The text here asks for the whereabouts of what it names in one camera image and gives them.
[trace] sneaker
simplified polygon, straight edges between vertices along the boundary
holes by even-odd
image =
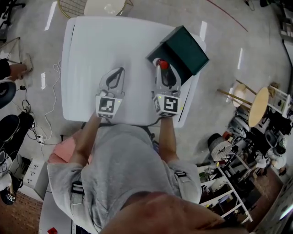
[[[33,70],[32,58],[28,53],[25,54],[25,57],[23,64],[27,66],[26,72],[31,72]]]

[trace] tabletop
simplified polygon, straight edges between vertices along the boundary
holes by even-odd
[[[62,52],[62,106],[65,119],[87,122],[95,110],[101,77],[124,67],[125,96],[112,123],[147,126],[156,115],[151,91],[155,67],[146,56],[174,27],[126,17],[81,16],[68,21]],[[199,36],[192,35],[205,51]],[[180,113],[174,126],[183,126],[200,72],[181,87]]]
[[[267,87],[262,88],[255,97],[252,103],[248,125],[252,128],[259,123],[266,112],[266,107],[269,102],[269,90]]]

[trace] wooden stool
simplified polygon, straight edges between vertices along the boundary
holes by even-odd
[[[262,119],[262,117],[264,116],[264,114],[266,112],[266,107],[269,102],[269,90],[267,87],[264,87],[264,88],[261,88],[258,93],[256,93],[251,88],[249,88],[247,85],[240,82],[239,80],[236,80],[236,81],[239,82],[240,85],[244,85],[246,89],[248,89],[250,92],[255,94],[255,99],[254,99],[253,103],[246,101],[245,99],[242,99],[236,95],[225,92],[221,89],[218,89],[217,91],[219,91],[227,96],[230,96],[234,99],[237,99],[237,100],[250,106],[250,107],[247,107],[250,112],[249,118],[248,118],[248,125],[252,128],[259,123],[259,121]],[[239,85],[239,90],[244,90],[243,86],[240,86],[240,85]]]

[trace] cardboard box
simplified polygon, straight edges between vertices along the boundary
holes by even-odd
[[[146,58],[151,63],[156,58],[170,63],[177,70],[181,85],[196,75],[209,61],[184,26],[175,28]]]

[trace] gray floor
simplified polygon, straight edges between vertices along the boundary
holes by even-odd
[[[23,52],[29,52],[34,63],[34,71],[18,81],[28,87],[27,98],[32,105],[38,126],[50,135],[50,128],[44,114],[52,109],[54,94],[52,85],[58,78],[53,64],[61,60],[63,36],[67,18],[56,6],[48,30],[49,11],[53,0],[28,0],[27,6],[18,9],[13,17],[9,38],[21,37]],[[213,133],[222,134],[233,116],[234,107],[226,102],[226,97],[217,93],[217,88],[229,90],[239,79],[258,91],[261,87],[276,81],[287,91],[290,67],[282,46],[279,29],[272,8],[260,8],[254,1],[255,11],[251,11],[243,0],[213,0],[229,12],[247,30],[246,32],[231,17],[206,0],[133,0],[134,7],[129,17],[156,21],[167,25],[184,25],[191,33],[201,35],[206,42],[206,53],[210,59],[202,70],[196,93],[191,104],[185,126],[176,130],[178,154],[180,158],[202,162],[208,150],[206,141]],[[243,50],[239,63],[240,50]],[[42,76],[45,74],[45,87]],[[63,118],[60,81],[55,86],[57,103],[48,119],[53,135],[47,144],[58,143],[60,134],[71,135],[80,122]],[[18,91],[14,102],[21,106],[24,92]],[[19,113],[14,103],[3,108],[0,117]],[[54,146],[43,146],[48,158]],[[27,158],[42,157],[40,145],[25,138],[20,153]]]

